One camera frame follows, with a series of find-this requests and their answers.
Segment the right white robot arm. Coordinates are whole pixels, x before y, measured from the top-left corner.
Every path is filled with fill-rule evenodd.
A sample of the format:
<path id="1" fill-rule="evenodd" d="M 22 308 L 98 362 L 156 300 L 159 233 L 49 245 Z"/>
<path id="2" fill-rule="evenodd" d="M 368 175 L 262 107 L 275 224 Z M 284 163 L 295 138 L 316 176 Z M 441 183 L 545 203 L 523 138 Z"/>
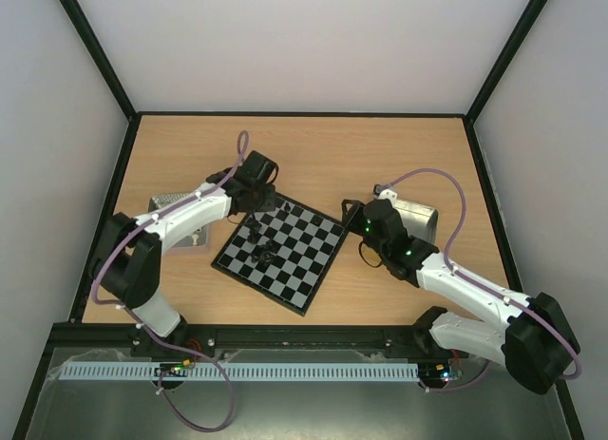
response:
<path id="1" fill-rule="evenodd" d="M 388 199 L 344 200 L 342 221 L 361 237 L 396 279 L 445 297 L 475 317 L 428 309 L 416 322 L 416 349 L 475 354 L 503 366 L 527 390 L 547 393 L 559 380 L 580 375 L 580 345 L 556 299 L 530 297 L 458 266 L 434 244 L 414 237 Z"/>

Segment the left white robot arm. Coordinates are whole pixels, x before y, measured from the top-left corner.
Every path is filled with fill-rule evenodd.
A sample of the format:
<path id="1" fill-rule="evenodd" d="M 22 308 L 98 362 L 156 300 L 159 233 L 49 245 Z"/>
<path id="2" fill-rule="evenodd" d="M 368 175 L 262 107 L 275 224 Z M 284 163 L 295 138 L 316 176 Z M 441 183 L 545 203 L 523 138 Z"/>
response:
<path id="1" fill-rule="evenodd" d="M 105 223 L 90 261 L 89 297 L 103 305 L 98 290 L 104 288 L 114 296 L 109 303 L 129 312 L 155 336 L 169 337 L 185 321 L 162 294 L 163 255 L 216 221 L 274 210 L 277 174 L 277 163 L 252 151 L 236 166 L 209 176 L 193 192 L 164 207 L 135 218 L 115 214 Z"/>

